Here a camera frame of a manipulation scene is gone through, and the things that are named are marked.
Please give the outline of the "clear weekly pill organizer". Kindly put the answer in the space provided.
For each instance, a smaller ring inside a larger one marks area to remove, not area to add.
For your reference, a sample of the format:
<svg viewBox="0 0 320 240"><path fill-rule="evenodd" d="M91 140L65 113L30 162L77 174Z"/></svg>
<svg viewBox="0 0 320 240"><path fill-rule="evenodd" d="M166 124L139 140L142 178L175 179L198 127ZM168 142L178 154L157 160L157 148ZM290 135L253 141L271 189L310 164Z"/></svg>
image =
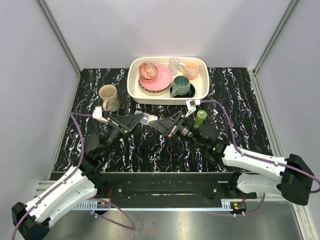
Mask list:
<svg viewBox="0 0 320 240"><path fill-rule="evenodd" d="M149 113L145 113L139 110L136 110L135 114L143 114L142 119L140 120L140 123L142 125L148 125L150 122L158 120L158 117L156 115L150 115Z"/></svg>

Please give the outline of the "green pill bottle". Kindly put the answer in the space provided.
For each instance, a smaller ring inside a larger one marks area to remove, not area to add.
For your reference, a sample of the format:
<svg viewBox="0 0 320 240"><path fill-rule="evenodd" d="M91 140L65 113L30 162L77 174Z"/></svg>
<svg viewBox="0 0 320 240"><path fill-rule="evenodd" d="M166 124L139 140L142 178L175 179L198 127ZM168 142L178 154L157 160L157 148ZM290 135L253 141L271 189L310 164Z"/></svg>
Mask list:
<svg viewBox="0 0 320 240"><path fill-rule="evenodd" d="M195 122L194 122L194 127L197 129L206 119L205 116L196 116Z"/></svg>

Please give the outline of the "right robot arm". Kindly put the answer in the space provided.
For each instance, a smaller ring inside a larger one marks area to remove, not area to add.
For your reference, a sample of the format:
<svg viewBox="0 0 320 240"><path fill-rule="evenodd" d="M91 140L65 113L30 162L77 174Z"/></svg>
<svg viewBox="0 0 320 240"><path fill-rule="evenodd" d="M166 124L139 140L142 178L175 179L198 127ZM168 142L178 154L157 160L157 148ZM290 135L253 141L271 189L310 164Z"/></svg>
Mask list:
<svg viewBox="0 0 320 240"><path fill-rule="evenodd" d="M301 206L309 202L314 174L296 154L279 157L245 151L219 139L219 131L206 121L198 127L190 126L183 114L150 121L149 125L169 138L184 138L209 163L247 170L248 173L236 174L235 180L227 185L232 198L244 193L265 193L280 195Z"/></svg>

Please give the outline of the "green bottle cap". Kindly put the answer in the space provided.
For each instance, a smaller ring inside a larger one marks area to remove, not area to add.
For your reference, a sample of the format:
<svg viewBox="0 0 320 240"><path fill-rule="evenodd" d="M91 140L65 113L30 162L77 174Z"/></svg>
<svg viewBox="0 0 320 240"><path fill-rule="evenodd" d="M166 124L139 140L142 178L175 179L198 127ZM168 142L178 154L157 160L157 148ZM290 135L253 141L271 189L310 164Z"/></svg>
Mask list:
<svg viewBox="0 0 320 240"><path fill-rule="evenodd" d="M205 120L207 117L207 113L204 110L199 110L196 114L197 120Z"/></svg>

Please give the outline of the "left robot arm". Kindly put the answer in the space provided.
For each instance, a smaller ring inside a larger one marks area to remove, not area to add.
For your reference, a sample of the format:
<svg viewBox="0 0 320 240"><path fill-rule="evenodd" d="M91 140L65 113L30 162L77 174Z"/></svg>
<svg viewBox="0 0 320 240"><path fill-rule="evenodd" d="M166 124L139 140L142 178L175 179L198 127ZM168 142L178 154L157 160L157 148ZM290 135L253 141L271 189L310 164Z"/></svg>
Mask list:
<svg viewBox="0 0 320 240"><path fill-rule="evenodd" d="M14 224L11 238L20 233L25 240L42 240L50 227L78 204L108 195L109 181L101 174L105 161L114 145L123 135L131 134L143 117L143 113L97 117L98 121L109 126L106 137L100 138L93 133L81 135L77 165L71 166L59 180L33 200L17 202L11 208Z"/></svg>

